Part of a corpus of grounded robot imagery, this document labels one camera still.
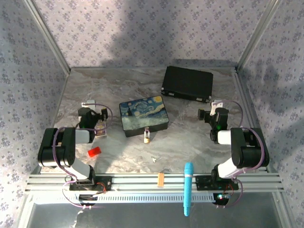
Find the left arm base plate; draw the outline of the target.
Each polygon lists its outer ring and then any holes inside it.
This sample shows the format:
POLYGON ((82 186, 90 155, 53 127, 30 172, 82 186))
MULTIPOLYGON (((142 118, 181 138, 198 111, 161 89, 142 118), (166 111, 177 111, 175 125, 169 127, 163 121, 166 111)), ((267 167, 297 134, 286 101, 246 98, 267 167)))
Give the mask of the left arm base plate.
POLYGON ((78 180, 71 183, 70 191, 109 191, 112 185, 112 177, 110 176, 97 176, 95 180, 78 180))

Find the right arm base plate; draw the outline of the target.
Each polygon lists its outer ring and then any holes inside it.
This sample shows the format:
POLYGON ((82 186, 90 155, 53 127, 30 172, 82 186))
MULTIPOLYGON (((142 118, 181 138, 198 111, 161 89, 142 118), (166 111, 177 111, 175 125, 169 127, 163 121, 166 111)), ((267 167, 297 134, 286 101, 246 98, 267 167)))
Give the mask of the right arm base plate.
POLYGON ((238 190, 238 184, 230 179, 212 179, 209 175, 195 177, 197 190, 238 190))

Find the aluminium side rail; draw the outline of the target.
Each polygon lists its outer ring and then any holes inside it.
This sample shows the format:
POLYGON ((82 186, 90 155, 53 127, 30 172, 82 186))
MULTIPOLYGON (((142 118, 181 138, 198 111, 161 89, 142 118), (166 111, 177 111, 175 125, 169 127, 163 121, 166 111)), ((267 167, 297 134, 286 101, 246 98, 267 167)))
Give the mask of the aluminium side rail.
POLYGON ((238 72, 242 88, 249 97, 248 104, 253 113, 254 126, 262 129, 270 155, 271 170, 283 176, 285 172, 285 115, 288 108, 282 103, 283 93, 278 82, 280 75, 269 66, 256 67, 253 71, 243 68, 238 72))

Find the blue marker pen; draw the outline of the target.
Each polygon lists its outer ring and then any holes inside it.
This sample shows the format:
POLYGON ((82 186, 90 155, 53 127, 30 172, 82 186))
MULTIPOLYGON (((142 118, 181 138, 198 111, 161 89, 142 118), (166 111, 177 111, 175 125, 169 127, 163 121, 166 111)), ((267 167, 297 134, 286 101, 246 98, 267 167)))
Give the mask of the blue marker pen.
POLYGON ((184 216, 190 215, 191 200, 192 200, 192 178, 194 174, 194 165, 188 162, 184 167, 184 194, 183 194, 183 212, 184 216))

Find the purple playing card box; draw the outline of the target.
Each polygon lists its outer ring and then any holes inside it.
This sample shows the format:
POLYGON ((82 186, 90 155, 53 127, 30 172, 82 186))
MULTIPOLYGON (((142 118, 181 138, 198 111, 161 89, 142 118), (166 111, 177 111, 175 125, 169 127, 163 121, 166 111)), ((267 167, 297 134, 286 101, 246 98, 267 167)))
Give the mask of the purple playing card box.
POLYGON ((100 137, 106 137, 107 131, 106 131, 106 121, 98 121, 96 126, 96 133, 95 137, 100 138, 100 137))

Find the red plastic block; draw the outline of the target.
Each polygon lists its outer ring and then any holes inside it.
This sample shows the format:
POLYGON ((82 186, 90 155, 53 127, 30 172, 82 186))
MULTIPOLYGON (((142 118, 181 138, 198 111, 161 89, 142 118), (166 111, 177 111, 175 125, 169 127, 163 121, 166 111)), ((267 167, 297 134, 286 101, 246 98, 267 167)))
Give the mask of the red plastic block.
POLYGON ((88 155, 91 158, 95 157, 95 156, 97 156, 101 153, 102 153, 102 151, 101 151, 100 147, 95 147, 95 148, 92 148, 92 149, 88 150, 88 155))

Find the aluminium corner post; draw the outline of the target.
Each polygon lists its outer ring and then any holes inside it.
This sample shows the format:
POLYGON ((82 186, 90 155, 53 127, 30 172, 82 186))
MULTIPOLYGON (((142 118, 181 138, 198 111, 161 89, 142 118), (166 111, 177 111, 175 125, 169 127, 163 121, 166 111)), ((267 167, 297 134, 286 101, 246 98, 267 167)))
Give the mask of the aluminium corner post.
POLYGON ((55 55, 57 61, 59 62, 61 68, 64 70, 66 74, 70 73, 70 67, 66 62, 64 55, 62 54, 59 46, 57 45, 55 38, 53 37, 50 29, 45 23, 41 13, 39 12, 38 7, 36 6, 34 0, 22 0, 24 4, 27 6, 33 20, 36 22, 40 32, 42 33, 45 41, 49 45, 51 51, 55 55))
POLYGON ((255 50, 257 44, 259 43, 263 33, 265 32, 269 22, 271 21, 272 17, 274 16, 276 10, 278 9, 282 0, 268 0, 266 8, 261 15, 246 48, 244 49, 237 65, 236 65, 236 72, 238 73, 241 69, 244 68, 246 62, 249 60, 250 56, 252 55, 253 51, 255 50))

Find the aluminium front rail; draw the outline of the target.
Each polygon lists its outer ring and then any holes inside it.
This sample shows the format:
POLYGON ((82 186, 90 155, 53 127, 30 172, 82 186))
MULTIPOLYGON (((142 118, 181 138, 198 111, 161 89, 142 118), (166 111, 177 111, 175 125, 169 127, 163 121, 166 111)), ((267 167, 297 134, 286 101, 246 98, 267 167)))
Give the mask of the aluminium front rail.
MULTIPOLYGON (((184 185, 183 174, 165 174, 164 186, 158 186, 158 174, 101 174, 111 177, 111 191, 118 192, 181 192, 184 185)), ((247 173, 237 177, 245 192, 283 192, 284 187, 277 173, 247 173)), ((56 191, 69 180, 64 174, 30 175, 26 191, 56 191)))

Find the black hard case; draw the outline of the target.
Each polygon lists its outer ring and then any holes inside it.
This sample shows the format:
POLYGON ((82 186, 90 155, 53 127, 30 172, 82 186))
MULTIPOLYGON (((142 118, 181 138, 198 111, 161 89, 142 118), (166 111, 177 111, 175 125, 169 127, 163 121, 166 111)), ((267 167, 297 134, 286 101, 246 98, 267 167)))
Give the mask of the black hard case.
POLYGON ((168 66, 161 93, 165 96, 208 103, 211 101, 212 87, 211 72, 168 66))

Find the starry night painted box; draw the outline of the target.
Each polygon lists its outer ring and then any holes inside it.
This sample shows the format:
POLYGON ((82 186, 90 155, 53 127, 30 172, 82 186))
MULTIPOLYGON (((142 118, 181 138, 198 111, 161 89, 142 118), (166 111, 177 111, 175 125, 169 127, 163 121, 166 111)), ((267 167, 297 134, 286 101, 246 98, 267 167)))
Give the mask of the starry night painted box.
POLYGON ((163 98, 158 96, 137 99, 119 104, 123 131, 126 137, 166 130, 169 117, 163 98))

